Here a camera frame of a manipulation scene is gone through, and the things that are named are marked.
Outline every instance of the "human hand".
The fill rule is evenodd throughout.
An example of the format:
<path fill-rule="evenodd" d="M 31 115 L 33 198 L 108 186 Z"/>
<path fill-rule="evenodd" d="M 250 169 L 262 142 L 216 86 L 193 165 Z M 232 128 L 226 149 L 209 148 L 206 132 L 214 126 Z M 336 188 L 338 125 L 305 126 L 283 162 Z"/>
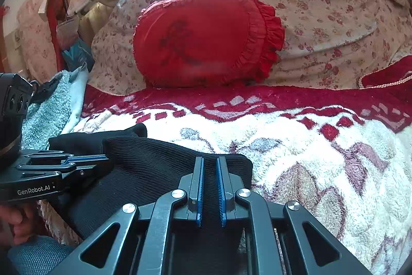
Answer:
<path fill-rule="evenodd" d="M 13 242 L 16 245 L 25 243 L 34 230 L 34 206 L 25 203 L 18 206 L 0 205 L 0 220 L 13 226 Z"/>

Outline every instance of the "red and white blanket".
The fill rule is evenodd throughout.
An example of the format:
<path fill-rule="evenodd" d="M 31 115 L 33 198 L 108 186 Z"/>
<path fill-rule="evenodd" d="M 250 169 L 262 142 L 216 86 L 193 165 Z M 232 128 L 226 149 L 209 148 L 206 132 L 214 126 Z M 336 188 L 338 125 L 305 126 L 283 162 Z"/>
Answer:
<path fill-rule="evenodd" d="M 113 96 L 88 87 L 75 131 L 143 122 L 150 138 L 244 154 L 255 191 L 298 200 L 373 274 L 395 274 L 412 248 L 408 69 L 412 56 L 363 78 L 374 86 L 363 90 L 152 88 Z M 382 87 L 382 79 L 392 84 Z"/>

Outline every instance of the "red pillow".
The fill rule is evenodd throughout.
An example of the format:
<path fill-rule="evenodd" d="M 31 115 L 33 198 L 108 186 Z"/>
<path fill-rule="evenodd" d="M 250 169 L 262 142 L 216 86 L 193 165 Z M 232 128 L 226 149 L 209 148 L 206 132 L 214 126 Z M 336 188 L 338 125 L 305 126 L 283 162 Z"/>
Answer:
<path fill-rule="evenodd" d="M 133 54 L 156 87 L 259 82 L 284 39 L 275 9 L 258 0 L 164 0 L 139 17 Z"/>

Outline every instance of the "floral bedsheet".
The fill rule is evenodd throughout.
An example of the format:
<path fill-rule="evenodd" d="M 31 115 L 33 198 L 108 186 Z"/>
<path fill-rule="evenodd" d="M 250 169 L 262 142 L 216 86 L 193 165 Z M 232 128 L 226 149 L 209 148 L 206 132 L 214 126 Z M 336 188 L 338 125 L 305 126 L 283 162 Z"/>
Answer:
<path fill-rule="evenodd" d="M 114 8 L 92 44 L 92 86 L 111 94 L 145 88 L 132 37 L 139 13 L 155 1 L 121 0 Z M 388 66 L 412 36 L 409 11 L 393 0 L 260 1 L 276 8 L 286 29 L 266 85 L 354 88 L 360 76 Z"/>

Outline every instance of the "metal screw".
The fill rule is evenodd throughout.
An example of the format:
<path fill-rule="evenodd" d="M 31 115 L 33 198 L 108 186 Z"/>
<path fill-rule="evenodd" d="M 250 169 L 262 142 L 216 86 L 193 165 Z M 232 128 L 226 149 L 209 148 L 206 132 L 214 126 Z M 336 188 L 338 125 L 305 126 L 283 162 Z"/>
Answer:
<path fill-rule="evenodd" d="M 122 210 L 125 213 L 132 213 L 136 210 L 136 205 L 134 205 L 132 203 L 127 203 L 127 204 L 123 205 Z"/>
<path fill-rule="evenodd" d="M 176 189 L 172 191 L 173 198 L 182 198 L 185 195 L 185 192 L 182 189 Z"/>
<path fill-rule="evenodd" d="M 238 191 L 237 191 L 237 194 L 240 196 L 240 197 L 249 197 L 250 195 L 251 195 L 251 191 L 249 190 L 249 189 L 246 189 L 246 188 L 243 188 L 243 189 L 239 189 Z"/>
<path fill-rule="evenodd" d="M 297 202 L 297 201 L 289 201 L 289 202 L 287 203 L 287 206 L 288 206 L 288 208 L 289 208 L 290 210 L 292 210 L 292 211 L 297 211 L 297 210 L 300 209 L 300 204 L 299 204 L 299 202 Z"/>

